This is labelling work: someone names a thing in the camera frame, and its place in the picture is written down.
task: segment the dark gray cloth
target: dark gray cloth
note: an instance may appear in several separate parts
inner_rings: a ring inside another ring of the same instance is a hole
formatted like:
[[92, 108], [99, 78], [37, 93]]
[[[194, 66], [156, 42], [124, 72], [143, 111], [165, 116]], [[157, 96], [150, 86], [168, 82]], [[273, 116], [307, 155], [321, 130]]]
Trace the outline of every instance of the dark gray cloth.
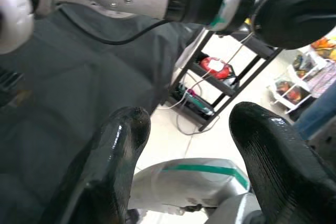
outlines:
[[[80, 6], [67, 11], [112, 40], [158, 21], [110, 19]], [[152, 113], [178, 56], [200, 30], [165, 24], [127, 45], [109, 46], [59, 12], [36, 21], [33, 38], [0, 57], [0, 67], [23, 73], [32, 92], [22, 106], [0, 114], [0, 223], [37, 223], [68, 165], [110, 113], [123, 106]]]

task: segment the black cable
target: black cable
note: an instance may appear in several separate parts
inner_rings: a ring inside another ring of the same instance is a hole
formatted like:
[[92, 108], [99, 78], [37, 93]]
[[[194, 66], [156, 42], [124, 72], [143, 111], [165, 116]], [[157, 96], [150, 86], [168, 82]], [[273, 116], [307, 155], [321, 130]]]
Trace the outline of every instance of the black cable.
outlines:
[[114, 46], [121, 46], [121, 45], [125, 45], [127, 43], [130, 43], [130, 42], [138, 39], [139, 37], [141, 37], [145, 33], [149, 32], [150, 30], [153, 30], [154, 28], [157, 28], [158, 26], [162, 26], [164, 24], [170, 23], [170, 21], [168, 21], [168, 20], [162, 20], [162, 21], [159, 21], [159, 22], [149, 26], [148, 28], [142, 30], [141, 32], [139, 32], [138, 34], [134, 35], [133, 37], [131, 37], [129, 39], [121, 40], [121, 41], [112, 41], [112, 40], [101, 38], [101, 37], [89, 32], [85, 28], [83, 28], [76, 21], [74, 21], [74, 19], [71, 18], [70, 15], [63, 8], [60, 8], [59, 11], [66, 17], [67, 20], [69, 20], [74, 26], [76, 26], [79, 30], [81, 30], [84, 34], [86, 34], [90, 38], [95, 39], [95, 40], [97, 40], [97, 41], [99, 41], [103, 44], [114, 45]]

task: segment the blue jeans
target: blue jeans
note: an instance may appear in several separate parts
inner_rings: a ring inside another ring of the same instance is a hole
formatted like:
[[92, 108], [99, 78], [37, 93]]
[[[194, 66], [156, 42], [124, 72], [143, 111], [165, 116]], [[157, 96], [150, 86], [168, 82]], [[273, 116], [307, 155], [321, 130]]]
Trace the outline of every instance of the blue jeans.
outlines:
[[293, 126], [304, 140], [309, 140], [334, 116], [336, 116], [336, 82], [301, 114]]

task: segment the screw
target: screw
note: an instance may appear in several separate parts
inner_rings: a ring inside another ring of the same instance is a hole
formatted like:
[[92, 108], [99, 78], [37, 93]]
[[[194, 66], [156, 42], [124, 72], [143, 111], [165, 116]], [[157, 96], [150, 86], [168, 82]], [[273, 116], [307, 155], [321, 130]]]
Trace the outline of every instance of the screw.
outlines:
[[131, 3], [133, 2], [133, 0], [124, 0], [124, 2], [125, 2], [126, 4], [131, 4]]
[[117, 6], [118, 6], [117, 3], [111, 3], [111, 4], [110, 4], [110, 7], [112, 7], [112, 8], [116, 8]]

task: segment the green stripe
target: green stripe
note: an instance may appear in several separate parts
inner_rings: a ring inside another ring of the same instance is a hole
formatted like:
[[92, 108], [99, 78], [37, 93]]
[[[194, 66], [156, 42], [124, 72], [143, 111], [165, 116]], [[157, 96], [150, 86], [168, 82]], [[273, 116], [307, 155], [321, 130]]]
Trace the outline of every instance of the green stripe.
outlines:
[[224, 174], [229, 176], [234, 176], [238, 182], [248, 190], [248, 180], [234, 168], [226, 168], [219, 166], [209, 166], [209, 165], [177, 165], [172, 167], [167, 167], [164, 170], [194, 170], [196, 172], [205, 172], [205, 173], [216, 173], [216, 174]]

